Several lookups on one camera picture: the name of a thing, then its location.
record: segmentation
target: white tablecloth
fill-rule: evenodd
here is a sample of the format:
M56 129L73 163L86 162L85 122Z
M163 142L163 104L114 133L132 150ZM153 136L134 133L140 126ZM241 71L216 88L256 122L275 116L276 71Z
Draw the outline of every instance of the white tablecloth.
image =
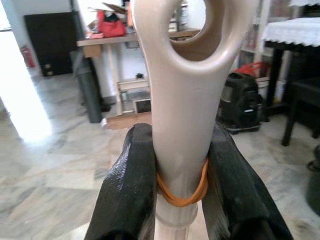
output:
M320 5L320 0L291 0L289 6Z
M318 47L320 46L320 17L269 23L264 30L262 40Z

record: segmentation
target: white shelf unit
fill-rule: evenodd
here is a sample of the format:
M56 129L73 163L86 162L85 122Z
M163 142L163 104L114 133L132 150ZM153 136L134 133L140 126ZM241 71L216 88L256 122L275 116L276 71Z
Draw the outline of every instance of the white shelf unit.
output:
M282 22L292 18L293 9L289 7L290 0L260 0L253 20L252 29L245 39L239 53L238 67L256 62L270 63L273 56L271 48L265 48L261 52L260 39L268 23ZM268 71L262 71L266 77Z

